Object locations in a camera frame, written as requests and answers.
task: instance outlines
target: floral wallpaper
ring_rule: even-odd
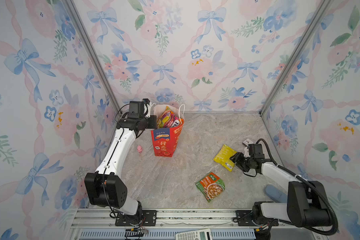
[[[263,118],[284,164],[324,184],[331,239],[360,240],[360,0],[332,3]]]
[[[320,3],[73,2],[121,106],[149,98],[187,111],[256,112]]]
[[[0,239],[65,239],[115,112],[59,0],[0,1]]]

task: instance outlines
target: food packet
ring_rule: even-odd
[[[237,152],[235,150],[224,144],[213,160],[217,163],[220,163],[223,167],[231,172],[235,164],[229,158],[236,153]]]
[[[206,200],[210,202],[225,190],[225,184],[222,179],[213,172],[208,173],[202,180],[196,183],[196,187],[203,193]]]
[[[165,111],[157,119],[157,127],[177,127],[180,124],[180,118],[167,106]]]

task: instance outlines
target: marble surface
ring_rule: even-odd
[[[244,152],[242,141],[264,138],[280,162],[259,114],[188,113],[184,118],[173,157],[154,155],[150,131],[132,145],[121,173],[131,198],[143,208],[252,208],[256,201],[271,201],[264,194],[265,185],[273,184],[270,179],[259,174],[247,177],[237,167],[229,172],[213,161],[223,144]],[[268,157],[265,146],[263,151]],[[208,203],[195,182],[210,171],[224,181],[226,190]]]

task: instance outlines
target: shopping bag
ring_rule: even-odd
[[[165,111],[167,106],[175,113],[175,115],[180,118],[180,124],[176,127],[163,127],[154,129],[151,131],[152,143],[154,145],[155,156],[162,157],[172,157],[173,153],[176,150],[177,142],[181,130],[184,126],[184,111],[183,115],[180,116],[180,108],[185,105],[181,105],[180,108],[175,108],[171,105],[161,104],[154,106],[154,115],[159,118],[161,114]]]

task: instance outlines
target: yellow bag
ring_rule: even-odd
[[[228,171],[232,171],[235,164],[229,159],[237,152],[227,145],[223,145],[219,153],[213,159],[215,162],[220,163],[223,167],[225,167]]]

